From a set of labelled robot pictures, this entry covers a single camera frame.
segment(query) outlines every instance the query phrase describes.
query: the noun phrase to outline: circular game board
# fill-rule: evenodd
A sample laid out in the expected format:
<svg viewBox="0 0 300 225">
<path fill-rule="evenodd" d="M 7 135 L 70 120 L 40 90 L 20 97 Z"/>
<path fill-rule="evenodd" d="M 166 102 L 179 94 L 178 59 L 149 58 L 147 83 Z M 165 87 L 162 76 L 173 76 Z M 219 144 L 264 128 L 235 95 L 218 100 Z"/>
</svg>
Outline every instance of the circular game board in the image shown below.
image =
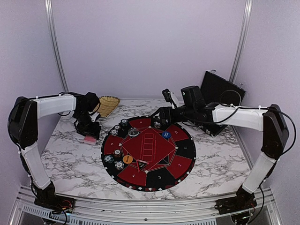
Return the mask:
<svg viewBox="0 0 300 225">
<path fill-rule="evenodd" d="M 189 175 L 196 149 L 179 124 L 160 126 L 142 116 L 122 120 L 109 132 L 101 158 L 106 171 L 121 185 L 138 191 L 161 191 Z"/>
</svg>

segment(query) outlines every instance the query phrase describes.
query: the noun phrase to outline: ladder graphic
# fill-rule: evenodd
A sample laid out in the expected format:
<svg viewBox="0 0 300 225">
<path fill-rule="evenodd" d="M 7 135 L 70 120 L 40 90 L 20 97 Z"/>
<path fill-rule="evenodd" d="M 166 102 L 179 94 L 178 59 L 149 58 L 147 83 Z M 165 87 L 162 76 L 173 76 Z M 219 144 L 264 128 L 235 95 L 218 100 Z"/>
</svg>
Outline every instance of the ladder graphic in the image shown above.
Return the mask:
<svg viewBox="0 0 300 225">
<path fill-rule="evenodd" d="M 146 162 L 153 161 L 154 134 L 144 134 L 144 145 L 142 149 L 142 160 Z"/>
</svg>

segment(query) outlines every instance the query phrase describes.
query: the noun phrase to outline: marble tabletop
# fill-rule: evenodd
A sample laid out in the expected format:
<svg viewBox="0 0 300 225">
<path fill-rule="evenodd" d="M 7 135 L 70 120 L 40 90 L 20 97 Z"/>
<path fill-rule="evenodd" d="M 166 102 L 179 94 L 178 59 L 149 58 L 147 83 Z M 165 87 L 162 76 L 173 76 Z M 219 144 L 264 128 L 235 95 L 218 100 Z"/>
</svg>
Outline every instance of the marble tabletop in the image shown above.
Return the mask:
<svg viewBox="0 0 300 225">
<path fill-rule="evenodd" d="M 122 100 L 107 119 L 99 120 L 102 130 L 96 145 L 83 142 L 84 137 L 76 133 L 71 115 L 62 117 L 41 157 L 56 192 L 101 199 L 164 200 L 236 191 L 250 169 L 229 127 L 212 138 L 181 124 L 195 142 L 196 162 L 187 178 L 170 189 L 140 192 L 109 176 L 101 160 L 101 145 L 107 132 L 121 119 L 151 115 L 162 106 L 170 105 L 163 100 Z"/>
</svg>

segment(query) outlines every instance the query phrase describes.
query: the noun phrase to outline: wicker basket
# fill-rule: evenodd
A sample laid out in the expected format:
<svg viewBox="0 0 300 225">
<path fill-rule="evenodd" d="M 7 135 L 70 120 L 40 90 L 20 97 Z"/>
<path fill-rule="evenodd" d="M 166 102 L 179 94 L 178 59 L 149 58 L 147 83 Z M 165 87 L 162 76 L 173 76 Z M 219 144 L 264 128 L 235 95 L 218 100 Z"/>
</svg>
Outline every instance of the wicker basket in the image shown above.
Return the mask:
<svg viewBox="0 0 300 225">
<path fill-rule="evenodd" d="M 119 105 L 120 99 L 118 97 L 113 96 L 102 96 L 99 98 L 101 106 L 98 109 L 98 105 L 96 106 L 96 109 L 98 109 L 98 112 L 100 113 L 101 117 L 106 118 L 108 117 Z"/>
</svg>

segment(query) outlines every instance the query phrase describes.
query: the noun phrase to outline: black box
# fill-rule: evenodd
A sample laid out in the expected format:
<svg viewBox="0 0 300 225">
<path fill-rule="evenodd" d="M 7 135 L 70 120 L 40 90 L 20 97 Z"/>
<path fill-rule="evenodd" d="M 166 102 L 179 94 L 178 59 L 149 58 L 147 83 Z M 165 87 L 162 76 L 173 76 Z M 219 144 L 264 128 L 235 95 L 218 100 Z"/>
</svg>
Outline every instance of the black box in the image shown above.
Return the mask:
<svg viewBox="0 0 300 225">
<path fill-rule="evenodd" d="M 220 101 L 221 103 L 224 104 L 232 103 L 234 105 L 240 105 L 246 93 L 245 90 L 239 88 L 237 85 L 225 80 L 224 78 L 216 74 L 212 74 L 208 71 L 206 71 L 204 75 L 204 79 L 202 81 L 200 91 L 207 105 L 212 102 L 220 102 Z M 215 137 L 222 130 L 224 130 L 226 126 L 227 125 L 202 124 L 201 129 L 207 134 L 209 134 L 210 136 Z"/>
</svg>

